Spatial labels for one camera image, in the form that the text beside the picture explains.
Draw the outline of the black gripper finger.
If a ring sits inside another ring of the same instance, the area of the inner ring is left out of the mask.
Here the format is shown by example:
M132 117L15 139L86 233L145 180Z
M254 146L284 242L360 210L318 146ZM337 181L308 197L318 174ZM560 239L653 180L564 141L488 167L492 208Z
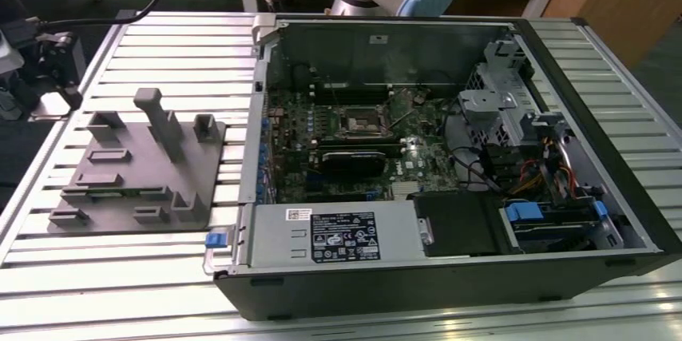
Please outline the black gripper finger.
M58 94L69 107L69 111L73 112L79 109L82 103L82 95L77 90L75 86L59 86Z

